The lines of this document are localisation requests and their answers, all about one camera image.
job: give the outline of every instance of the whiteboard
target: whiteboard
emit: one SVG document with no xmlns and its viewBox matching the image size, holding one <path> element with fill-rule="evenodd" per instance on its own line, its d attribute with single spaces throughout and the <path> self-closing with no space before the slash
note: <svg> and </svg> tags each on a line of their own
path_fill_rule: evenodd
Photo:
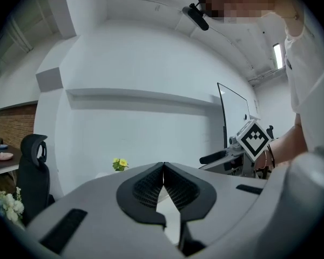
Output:
<svg viewBox="0 0 324 259">
<path fill-rule="evenodd" d="M 229 147 L 229 138 L 235 136 L 249 120 L 248 103 L 245 98 L 228 87 L 219 83 L 217 84 L 220 91 L 225 119 L 225 147 Z"/>
</svg>

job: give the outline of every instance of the pink plate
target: pink plate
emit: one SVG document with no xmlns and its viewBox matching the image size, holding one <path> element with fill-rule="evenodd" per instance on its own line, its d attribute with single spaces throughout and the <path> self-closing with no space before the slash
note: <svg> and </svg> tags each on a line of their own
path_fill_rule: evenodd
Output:
<svg viewBox="0 0 324 259">
<path fill-rule="evenodd" d="M 9 160 L 13 157 L 12 153 L 0 153 L 0 161 Z"/>
</svg>

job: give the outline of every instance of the wooden floor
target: wooden floor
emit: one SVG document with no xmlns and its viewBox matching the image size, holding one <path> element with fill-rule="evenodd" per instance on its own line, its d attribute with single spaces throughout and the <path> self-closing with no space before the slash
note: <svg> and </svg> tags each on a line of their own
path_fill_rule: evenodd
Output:
<svg viewBox="0 0 324 259">
<path fill-rule="evenodd" d="M 17 180 L 17 172 L 13 171 L 15 180 Z M 11 177 L 11 173 L 4 173 L 0 175 L 0 191 L 6 191 L 6 193 L 13 194 L 16 191 L 15 183 Z"/>
</svg>

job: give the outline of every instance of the fluorescent light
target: fluorescent light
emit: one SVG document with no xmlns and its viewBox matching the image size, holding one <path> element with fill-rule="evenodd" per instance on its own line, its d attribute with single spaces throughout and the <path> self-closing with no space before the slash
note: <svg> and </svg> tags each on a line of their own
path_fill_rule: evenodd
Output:
<svg viewBox="0 0 324 259">
<path fill-rule="evenodd" d="M 281 45 L 276 44 L 274 46 L 274 51 L 275 51 L 275 56 L 276 56 L 276 61 L 277 61 L 277 68 L 282 68 L 283 67 L 283 61 L 282 61 L 282 52 L 281 52 Z"/>
</svg>

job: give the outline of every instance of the plate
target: plate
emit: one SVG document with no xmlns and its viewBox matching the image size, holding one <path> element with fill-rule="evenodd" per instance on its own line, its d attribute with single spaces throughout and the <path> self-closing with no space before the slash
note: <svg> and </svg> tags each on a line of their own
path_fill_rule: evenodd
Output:
<svg viewBox="0 0 324 259">
<path fill-rule="evenodd" d="M 7 149 L 8 145 L 0 145 L 0 149 Z"/>
<path fill-rule="evenodd" d="M 10 160 L 12 157 L 12 153 L 0 153 L 0 161 Z"/>
</svg>

